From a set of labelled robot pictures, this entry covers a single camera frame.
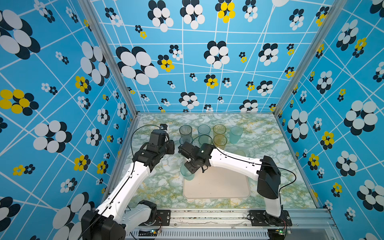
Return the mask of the tall teal tumbler front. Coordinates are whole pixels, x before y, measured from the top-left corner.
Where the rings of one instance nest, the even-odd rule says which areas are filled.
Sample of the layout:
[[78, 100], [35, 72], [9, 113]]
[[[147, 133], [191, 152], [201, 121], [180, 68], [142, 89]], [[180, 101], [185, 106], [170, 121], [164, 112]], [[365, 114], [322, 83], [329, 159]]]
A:
[[194, 179], [194, 174], [192, 174], [186, 167], [185, 165], [181, 165], [180, 168], [181, 175], [186, 181], [191, 181]]

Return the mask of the tall teal tumbler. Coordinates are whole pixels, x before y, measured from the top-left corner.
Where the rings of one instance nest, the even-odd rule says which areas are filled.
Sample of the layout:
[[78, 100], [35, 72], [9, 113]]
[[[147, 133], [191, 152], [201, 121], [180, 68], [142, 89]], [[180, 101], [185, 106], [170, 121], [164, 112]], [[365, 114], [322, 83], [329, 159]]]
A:
[[181, 175], [186, 181], [191, 181], [194, 179], [194, 174], [192, 174], [186, 167], [185, 165], [181, 165], [180, 168]]
[[234, 126], [230, 129], [230, 142], [231, 144], [236, 144], [240, 140], [243, 134], [243, 129], [238, 126]]

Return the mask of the tall light blue faceted tumbler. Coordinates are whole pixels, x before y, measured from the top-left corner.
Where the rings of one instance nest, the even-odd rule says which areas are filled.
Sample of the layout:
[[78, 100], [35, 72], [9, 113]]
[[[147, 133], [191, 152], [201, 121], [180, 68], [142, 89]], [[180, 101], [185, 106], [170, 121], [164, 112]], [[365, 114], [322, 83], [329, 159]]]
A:
[[183, 145], [184, 143], [189, 143], [191, 144], [193, 141], [193, 138], [189, 135], [182, 136], [179, 140], [180, 145]]

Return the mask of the tall amber tumbler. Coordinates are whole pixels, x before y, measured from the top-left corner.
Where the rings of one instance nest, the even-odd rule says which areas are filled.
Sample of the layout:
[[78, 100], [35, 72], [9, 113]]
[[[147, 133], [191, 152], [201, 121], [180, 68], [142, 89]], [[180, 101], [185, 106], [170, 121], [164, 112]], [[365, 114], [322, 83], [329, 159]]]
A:
[[217, 148], [224, 150], [228, 143], [228, 139], [223, 134], [217, 134], [213, 138], [213, 143]]

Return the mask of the tall frosted blue tumbler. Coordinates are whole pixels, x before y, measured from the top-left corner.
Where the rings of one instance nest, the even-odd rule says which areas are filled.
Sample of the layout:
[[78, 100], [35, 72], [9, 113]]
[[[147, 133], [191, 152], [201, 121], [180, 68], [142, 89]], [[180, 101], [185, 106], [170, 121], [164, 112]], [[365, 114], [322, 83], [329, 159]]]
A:
[[206, 124], [203, 124], [203, 125], [200, 125], [198, 127], [198, 135], [199, 136], [203, 136], [203, 135], [207, 135], [209, 136], [211, 133], [211, 128], [210, 126], [206, 125]]

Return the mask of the tall grey tumbler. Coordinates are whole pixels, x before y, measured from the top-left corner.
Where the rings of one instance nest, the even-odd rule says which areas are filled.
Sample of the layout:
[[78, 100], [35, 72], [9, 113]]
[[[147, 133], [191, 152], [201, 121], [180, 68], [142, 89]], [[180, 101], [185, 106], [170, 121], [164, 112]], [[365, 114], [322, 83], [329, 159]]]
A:
[[193, 132], [193, 128], [190, 125], [182, 125], [179, 128], [179, 133], [181, 138], [182, 137], [191, 137]]

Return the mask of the short green cup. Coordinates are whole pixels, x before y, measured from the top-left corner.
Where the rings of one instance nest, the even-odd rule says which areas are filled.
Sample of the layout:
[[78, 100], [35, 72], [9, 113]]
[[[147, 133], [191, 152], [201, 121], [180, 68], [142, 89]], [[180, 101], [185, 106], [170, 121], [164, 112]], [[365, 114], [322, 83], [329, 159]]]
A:
[[243, 157], [247, 156], [246, 153], [244, 151], [242, 151], [242, 150], [236, 150], [234, 152], [234, 154], [239, 155], [239, 156], [243, 156]]

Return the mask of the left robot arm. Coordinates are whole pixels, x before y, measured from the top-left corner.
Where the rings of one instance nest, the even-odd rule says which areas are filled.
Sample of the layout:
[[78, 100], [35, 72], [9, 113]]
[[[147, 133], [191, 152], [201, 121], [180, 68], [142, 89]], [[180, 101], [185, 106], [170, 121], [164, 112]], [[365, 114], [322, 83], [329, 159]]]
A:
[[165, 155], [175, 153], [175, 143], [170, 139], [167, 125], [152, 130], [150, 139], [133, 153], [132, 163], [125, 176], [112, 193], [95, 209], [86, 211], [81, 219], [79, 240], [124, 240], [137, 226], [153, 221], [156, 204], [142, 203], [124, 215], [129, 202], [142, 182]]

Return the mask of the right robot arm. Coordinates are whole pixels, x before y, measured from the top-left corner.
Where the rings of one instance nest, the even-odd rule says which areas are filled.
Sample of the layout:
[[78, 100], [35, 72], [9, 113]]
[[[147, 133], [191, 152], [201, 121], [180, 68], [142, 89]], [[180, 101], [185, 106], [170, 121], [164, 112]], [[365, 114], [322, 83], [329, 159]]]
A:
[[203, 144], [198, 147], [190, 143], [180, 145], [178, 153], [187, 160], [184, 166], [192, 174], [204, 167], [219, 167], [256, 180], [257, 192], [264, 198], [267, 216], [279, 218], [282, 215], [280, 198], [282, 168], [277, 167], [271, 157], [250, 159], [226, 152], [214, 145]]

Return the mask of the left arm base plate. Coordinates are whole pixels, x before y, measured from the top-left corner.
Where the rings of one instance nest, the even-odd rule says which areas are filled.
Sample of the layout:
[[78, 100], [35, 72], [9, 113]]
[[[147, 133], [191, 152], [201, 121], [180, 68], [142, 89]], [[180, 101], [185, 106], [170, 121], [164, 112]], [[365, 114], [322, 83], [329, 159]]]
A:
[[147, 226], [169, 226], [171, 220], [171, 210], [157, 210], [153, 220], [146, 223]]

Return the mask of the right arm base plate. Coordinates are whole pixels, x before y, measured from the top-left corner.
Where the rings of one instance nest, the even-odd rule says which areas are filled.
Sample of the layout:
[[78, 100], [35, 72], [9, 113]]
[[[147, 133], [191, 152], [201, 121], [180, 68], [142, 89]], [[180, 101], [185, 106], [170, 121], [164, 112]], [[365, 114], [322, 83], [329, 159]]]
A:
[[283, 210], [279, 217], [268, 215], [264, 210], [250, 210], [247, 215], [253, 227], [291, 227], [292, 220], [289, 212]]

